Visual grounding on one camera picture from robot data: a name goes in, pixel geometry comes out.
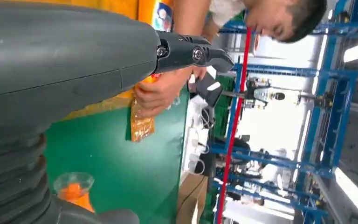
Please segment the person's left hand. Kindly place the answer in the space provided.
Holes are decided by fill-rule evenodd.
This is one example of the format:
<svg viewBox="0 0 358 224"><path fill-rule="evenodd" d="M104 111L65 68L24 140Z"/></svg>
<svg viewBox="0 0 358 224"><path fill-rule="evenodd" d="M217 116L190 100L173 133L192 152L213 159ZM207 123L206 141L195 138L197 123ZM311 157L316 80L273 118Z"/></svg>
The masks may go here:
<svg viewBox="0 0 358 224"><path fill-rule="evenodd" d="M197 67L197 66L194 66L193 67L193 71L192 71L192 74L195 78L195 80L202 80L204 78L204 76L206 75L207 73L207 67Z"/></svg>

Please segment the person's right hand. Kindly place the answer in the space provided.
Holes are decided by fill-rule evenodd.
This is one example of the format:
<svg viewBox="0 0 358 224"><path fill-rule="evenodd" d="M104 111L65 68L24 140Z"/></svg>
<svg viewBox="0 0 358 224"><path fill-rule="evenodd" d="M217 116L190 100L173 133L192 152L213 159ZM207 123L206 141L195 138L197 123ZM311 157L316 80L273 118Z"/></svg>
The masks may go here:
<svg viewBox="0 0 358 224"><path fill-rule="evenodd" d="M194 66L165 72L154 83L139 83L134 94L140 109L140 118L154 117L165 110L180 94L191 76Z"/></svg>

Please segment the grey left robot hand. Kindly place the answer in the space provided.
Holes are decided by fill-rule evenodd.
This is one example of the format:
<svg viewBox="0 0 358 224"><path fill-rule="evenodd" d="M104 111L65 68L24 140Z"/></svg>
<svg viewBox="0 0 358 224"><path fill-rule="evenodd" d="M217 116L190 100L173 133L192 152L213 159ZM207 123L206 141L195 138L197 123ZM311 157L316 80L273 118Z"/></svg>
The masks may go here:
<svg viewBox="0 0 358 224"><path fill-rule="evenodd" d="M49 126L153 73L234 62L204 38L86 7L0 0L0 224L137 224L55 196L43 151Z"/></svg>

